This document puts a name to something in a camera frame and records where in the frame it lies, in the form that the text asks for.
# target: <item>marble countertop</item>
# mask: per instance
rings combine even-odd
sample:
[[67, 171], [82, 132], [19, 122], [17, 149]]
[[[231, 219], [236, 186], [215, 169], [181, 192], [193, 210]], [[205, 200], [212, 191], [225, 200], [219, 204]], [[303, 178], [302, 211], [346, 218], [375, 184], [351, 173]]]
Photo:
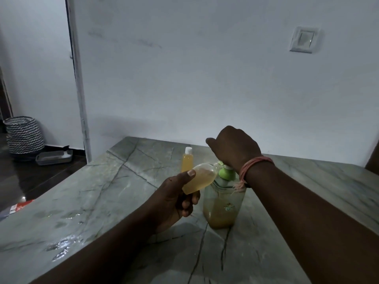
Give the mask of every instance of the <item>marble countertop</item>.
[[[186, 144], [127, 137], [23, 210], [0, 222], [0, 283], [29, 283], [78, 252], [179, 172]], [[193, 145], [195, 164], [215, 162]], [[272, 156], [277, 167], [379, 234], [379, 176], [342, 163]], [[124, 283], [310, 283], [249, 189], [231, 229], [193, 214], [154, 235]]]

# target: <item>light switch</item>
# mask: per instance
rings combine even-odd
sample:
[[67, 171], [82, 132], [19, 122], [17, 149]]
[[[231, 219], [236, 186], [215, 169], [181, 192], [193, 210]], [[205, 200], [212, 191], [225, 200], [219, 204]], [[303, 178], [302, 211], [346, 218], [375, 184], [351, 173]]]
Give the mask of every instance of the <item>light switch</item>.
[[291, 52], [312, 53], [319, 35], [317, 28], [297, 27], [292, 37]]

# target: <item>tiled floor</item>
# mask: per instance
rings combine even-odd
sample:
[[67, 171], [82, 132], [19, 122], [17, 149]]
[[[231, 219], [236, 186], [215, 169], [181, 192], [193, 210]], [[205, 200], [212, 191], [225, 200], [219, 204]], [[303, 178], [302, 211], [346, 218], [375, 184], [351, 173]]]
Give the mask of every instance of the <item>tiled floor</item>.
[[35, 162], [14, 162], [6, 135], [0, 133], [0, 211], [23, 200], [36, 199], [86, 165], [84, 156], [69, 163], [39, 166]]

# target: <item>black and white basket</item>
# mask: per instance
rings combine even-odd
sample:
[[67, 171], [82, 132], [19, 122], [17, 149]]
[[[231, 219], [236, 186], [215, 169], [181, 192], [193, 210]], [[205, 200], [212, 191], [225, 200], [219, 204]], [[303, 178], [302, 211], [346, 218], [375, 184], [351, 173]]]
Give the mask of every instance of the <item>black and white basket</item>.
[[35, 119], [12, 117], [3, 121], [7, 129], [7, 143], [12, 157], [19, 161], [34, 160], [45, 147]]

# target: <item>plastic tray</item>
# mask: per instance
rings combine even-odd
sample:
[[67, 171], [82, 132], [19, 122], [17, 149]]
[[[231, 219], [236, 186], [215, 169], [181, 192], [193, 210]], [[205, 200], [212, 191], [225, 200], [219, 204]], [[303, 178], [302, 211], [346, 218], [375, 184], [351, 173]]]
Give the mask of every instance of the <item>plastic tray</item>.
[[38, 165], [50, 165], [70, 162], [72, 160], [72, 149], [67, 150], [67, 153], [70, 155], [70, 157], [63, 158], [63, 150], [41, 152], [39, 155], [37, 155], [36, 162]]

